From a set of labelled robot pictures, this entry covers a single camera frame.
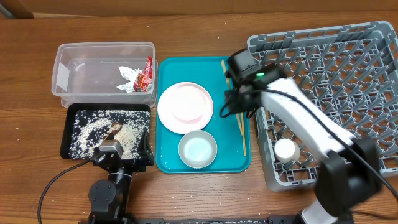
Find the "rice and food waste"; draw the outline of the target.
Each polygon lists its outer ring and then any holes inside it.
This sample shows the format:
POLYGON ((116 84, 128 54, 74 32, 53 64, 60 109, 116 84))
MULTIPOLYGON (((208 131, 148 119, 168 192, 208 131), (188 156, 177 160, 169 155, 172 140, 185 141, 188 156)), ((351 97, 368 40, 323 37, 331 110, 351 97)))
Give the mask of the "rice and food waste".
POLYGON ((133 159, 144 131, 149 130, 150 113, 126 110, 79 110, 70 144, 72 159, 89 159, 107 135, 115 132, 123 149, 123 159, 133 159))

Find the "red snack wrapper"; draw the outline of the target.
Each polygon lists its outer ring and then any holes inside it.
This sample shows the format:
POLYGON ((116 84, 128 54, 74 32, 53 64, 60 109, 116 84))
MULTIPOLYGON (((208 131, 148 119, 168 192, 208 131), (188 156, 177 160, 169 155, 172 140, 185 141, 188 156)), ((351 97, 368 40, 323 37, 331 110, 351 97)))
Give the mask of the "red snack wrapper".
POLYGON ((143 71, 138 74, 135 82, 134 82, 134 89, 139 92, 147 92, 149 89, 149 85, 152 84, 153 79, 153 66, 152 66, 153 59, 152 57, 147 57, 146 67, 143 71))

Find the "grey bowl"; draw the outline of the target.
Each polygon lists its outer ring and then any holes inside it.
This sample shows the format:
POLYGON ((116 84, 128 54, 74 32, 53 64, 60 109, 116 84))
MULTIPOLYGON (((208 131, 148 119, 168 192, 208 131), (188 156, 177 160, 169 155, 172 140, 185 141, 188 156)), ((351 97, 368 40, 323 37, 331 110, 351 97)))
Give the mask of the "grey bowl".
POLYGON ((208 167, 216 158, 218 146, 215 138, 203 130, 185 134, 178 144, 182 162, 193 169, 208 167))

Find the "pink plate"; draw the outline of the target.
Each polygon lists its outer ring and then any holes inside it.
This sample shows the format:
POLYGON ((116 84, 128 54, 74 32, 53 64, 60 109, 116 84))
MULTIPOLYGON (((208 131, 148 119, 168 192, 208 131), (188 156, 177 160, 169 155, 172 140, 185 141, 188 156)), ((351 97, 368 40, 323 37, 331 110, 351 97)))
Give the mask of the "pink plate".
POLYGON ((213 116, 213 100, 210 94, 202 86, 192 82, 180 82, 168 87, 163 94, 161 94, 158 106, 157 114, 160 122, 170 131, 177 134, 187 134, 191 131, 203 129, 211 120, 213 116), (204 114, 193 121, 182 121, 177 119, 172 114, 172 92, 182 86, 194 86, 198 88, 205 96, 206 107, 204 114))

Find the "white tissue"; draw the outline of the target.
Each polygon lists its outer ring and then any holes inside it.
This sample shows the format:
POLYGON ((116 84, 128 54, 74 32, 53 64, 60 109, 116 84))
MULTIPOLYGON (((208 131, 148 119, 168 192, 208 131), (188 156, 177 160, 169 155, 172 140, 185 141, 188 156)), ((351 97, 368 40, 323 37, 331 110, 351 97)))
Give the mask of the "white tissue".
POLYGON ((119 90, 125 90, 127 93, 135 92, 134 83, 136 78, 142 72, 141 69, 132 69, 129 67, 119 66, 119 71, 121 76, 126 79, 128 82, 122 85, 117 86, 119 90))

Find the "white paper cup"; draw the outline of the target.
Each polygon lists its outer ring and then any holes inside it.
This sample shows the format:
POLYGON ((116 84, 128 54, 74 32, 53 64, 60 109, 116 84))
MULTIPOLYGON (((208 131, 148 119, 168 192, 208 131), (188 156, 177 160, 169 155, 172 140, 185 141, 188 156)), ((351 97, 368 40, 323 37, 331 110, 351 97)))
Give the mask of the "white paper cup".
POLYGON ((286 164, 300 158, 300 148, 290 139, 280 139, 275 143, 274 154, 281 163, 286 164))

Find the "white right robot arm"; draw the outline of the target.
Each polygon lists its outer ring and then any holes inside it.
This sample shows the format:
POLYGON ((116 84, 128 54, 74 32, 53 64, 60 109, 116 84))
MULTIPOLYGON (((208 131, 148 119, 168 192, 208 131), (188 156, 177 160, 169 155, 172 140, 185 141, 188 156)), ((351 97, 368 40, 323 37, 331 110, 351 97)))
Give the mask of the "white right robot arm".
POLYGON ((351 208, 382 188, 375 142, 369 136, 356 138, 333 122, 275 64, 229 68, 225 75, 234 86, 225 93, 229 113, 264 107, 285 122, 318 162, 316 200, 294 223, 353 223, 351 208))

